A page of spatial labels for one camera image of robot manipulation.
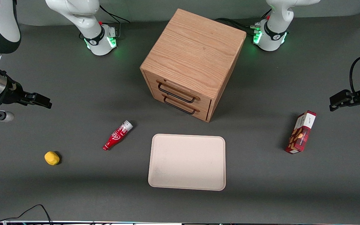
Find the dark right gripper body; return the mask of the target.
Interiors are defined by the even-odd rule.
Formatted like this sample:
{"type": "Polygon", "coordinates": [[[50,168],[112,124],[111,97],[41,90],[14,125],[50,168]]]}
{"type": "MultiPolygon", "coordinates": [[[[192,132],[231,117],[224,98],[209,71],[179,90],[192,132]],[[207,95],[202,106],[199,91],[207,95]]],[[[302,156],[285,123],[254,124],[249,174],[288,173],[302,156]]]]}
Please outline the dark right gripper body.
{"type": "Polygon", "coordinates": [[[28,105],[23,98],[26,97],[26,92],[20,83],[13,81],[8,75],[2,75],[6,79],[4,91],[0,94],[0,105],[18,103],[21,105],[28,105]]]}

